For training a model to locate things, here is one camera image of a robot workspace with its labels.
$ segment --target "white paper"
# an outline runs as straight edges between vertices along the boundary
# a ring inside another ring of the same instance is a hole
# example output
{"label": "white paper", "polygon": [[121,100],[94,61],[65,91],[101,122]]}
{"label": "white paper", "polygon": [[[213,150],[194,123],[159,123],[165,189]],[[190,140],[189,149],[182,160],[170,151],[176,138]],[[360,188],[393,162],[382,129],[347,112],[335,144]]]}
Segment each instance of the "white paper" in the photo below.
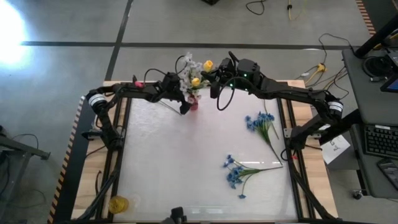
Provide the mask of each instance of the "white paper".
{"label": "white paper", "polygon": [[337,136],[330,142],[321,145],[323,160],[326,164],[335,160],[341,153],[349,147],[348,141],[343,136]]}

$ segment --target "concrete floor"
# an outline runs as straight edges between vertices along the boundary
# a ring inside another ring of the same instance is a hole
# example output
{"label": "concrete floor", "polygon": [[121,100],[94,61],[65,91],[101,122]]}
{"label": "concrete floor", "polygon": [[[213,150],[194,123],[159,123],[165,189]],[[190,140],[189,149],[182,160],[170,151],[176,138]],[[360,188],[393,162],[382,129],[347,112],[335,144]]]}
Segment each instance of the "concrete floor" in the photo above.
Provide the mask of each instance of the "concrete floor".
{"label": "concrete floor", "polygon": [[[270,78],[286,80],[322,61],[321,50],[292,50],[291,45],[319,46],[324,32],[345,37],[353,45],[369,38],[355,0],[308,0],[305,13],[287,19],[286,2],[266,1],[266,11],[255,16],[246,1],[220,0],[207,6],[199,0],[134,0],[123,42],[279,44],[286,49],[201,49],[122,47],[112,80],[139,78],[148,68],[171,71],[185,52],[195,60],[219,63],[232,50],[250,58]],[[303,1],[294,1],[294,13]],[[72,128],[79,97],[105,79],[113,47],[17,46],[20,41],[115,42],[127,0],[0,0],[0,124],[10,136],[36,134],[40,148],[51,152],[48,161],[32,158],[23,176],[15,203],[37,203],[42,191],[47,202],[29,209],[11,208],[5,220],[28,219],[45,223],[62,159]],[[346,45],[324,37],[325,45]],[[339,50],[329,50],[326,77],[343,66]],[[161,78],[150,74],[149,80]],[[351,91],[348,77],[339,82]],[[333,87],[336,96],[344,93]],[[353,94],[344,100],[345,114],[356,108]],[[29,138],[22,142],[32,144]],[[358,188],[352,172],[330,171],[331,187],[341,218],[359,222],[396,223],[398,203],[366,197],[352,199],[349,189]]]}

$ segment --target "pink flower vase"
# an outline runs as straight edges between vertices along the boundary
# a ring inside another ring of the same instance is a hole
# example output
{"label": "pink flower vase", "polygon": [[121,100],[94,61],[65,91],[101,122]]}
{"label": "pink flower vase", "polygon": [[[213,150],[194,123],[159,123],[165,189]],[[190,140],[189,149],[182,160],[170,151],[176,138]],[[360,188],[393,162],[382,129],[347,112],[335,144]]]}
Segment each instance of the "pink flower vase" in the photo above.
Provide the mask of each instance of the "pink flower vase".
{"label": "pink flower vase", "polygon": [[198,109],[199,107],[199,103],[198,100],[195,97],[190,96],[190,99],[193,101],[192,106],[191,106],[191,110],[195,111]]}

